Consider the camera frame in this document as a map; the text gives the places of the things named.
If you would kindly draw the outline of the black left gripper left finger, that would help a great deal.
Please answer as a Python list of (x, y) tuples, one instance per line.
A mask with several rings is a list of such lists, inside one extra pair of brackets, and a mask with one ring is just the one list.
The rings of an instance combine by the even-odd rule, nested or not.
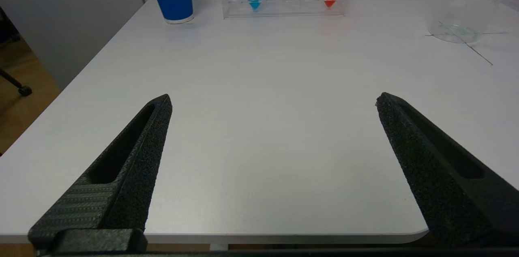
[(171, 115), (168, 94), (150, 100), (31, 227), (32, 245), (66, 229), (145, 229)]

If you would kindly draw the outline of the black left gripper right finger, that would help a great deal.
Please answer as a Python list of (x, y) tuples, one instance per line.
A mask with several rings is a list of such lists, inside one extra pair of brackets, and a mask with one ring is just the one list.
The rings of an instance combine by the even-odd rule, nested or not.
[(518, 247), (519, 192), (402, 98), (376, 107), (430, 233), (442, 246)]

